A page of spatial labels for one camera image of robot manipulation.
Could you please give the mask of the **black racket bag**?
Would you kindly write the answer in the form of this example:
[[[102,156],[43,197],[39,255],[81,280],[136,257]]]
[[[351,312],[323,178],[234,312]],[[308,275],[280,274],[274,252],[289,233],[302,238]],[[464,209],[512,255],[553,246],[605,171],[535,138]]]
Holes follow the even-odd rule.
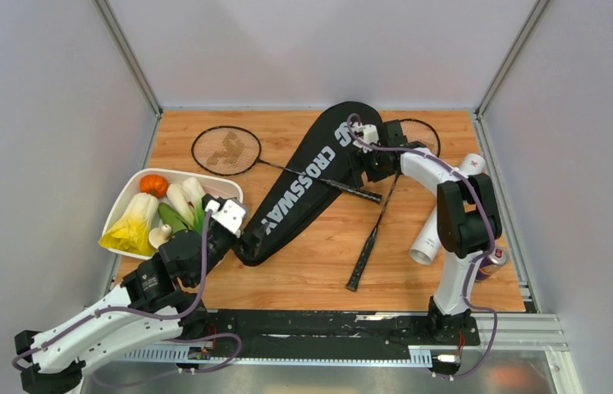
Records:
[[[353,169],[354,141],[346,128],[349,115],[382,125],[378,110],[366,103],[347,101],[318,116],[243,230],[234,252],[245,266],[256,267],[294,240],[340,195],[325,179],[362,186],[360,170]]]

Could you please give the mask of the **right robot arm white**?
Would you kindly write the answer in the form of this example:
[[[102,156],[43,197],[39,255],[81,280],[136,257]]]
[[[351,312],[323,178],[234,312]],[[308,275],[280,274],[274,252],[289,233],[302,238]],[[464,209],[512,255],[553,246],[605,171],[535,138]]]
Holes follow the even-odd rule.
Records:
[[[436,212],[427,220],[427,233],[445,257],[422,332],[436,343],[454,341],[469,328],[476,308],[469,297],[479,264],[502,233],[491,178],[482,170],[453,167],[424,143],[408,140],[399,121],[375,126],[351,114],[345,128],[353,142],[352,168],[368,181],[406,176],[435,195]]]

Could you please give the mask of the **white shuttlecock tube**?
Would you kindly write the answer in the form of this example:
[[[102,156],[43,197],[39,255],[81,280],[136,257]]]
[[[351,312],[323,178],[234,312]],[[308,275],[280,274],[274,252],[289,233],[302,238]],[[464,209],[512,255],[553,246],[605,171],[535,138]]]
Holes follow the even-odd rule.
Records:
[[[456,168],[462,175],[472,176],[482,173],[486,167],[485,159],[476,154],[467,154]],[[429,266],[432,264],[441,248],[437,230],[437,206],[431,211],[427,221],[409,248],[409,257],[416,263]]]

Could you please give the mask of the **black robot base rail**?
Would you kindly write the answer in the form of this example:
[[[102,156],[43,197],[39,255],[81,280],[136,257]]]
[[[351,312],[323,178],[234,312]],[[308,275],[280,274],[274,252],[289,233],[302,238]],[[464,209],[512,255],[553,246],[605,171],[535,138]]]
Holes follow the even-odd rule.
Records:
[[[221,333],[242,340],[241,358],[295,360],[403,360],[410,346],[477,346],[477,324],[467,317],[460,325],[443,328],[426,314],[375,314],[323,310],[220,309],[194,312],[182,339],[214,335],[216,356],[236,348]]]

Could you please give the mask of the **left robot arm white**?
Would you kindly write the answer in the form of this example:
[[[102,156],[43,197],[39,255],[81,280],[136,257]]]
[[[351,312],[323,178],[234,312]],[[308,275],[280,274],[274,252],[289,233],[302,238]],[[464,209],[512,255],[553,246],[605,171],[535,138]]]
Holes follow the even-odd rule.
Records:
[[[201,232],[179,231],[101,300],[65,323],[15,337],[21,387],[27,393],[68,393],[134,350],[162,341],[193,344],[208,359],[220,333],[209,327],[201,300],[207,275],[237,237],[215,220]]]

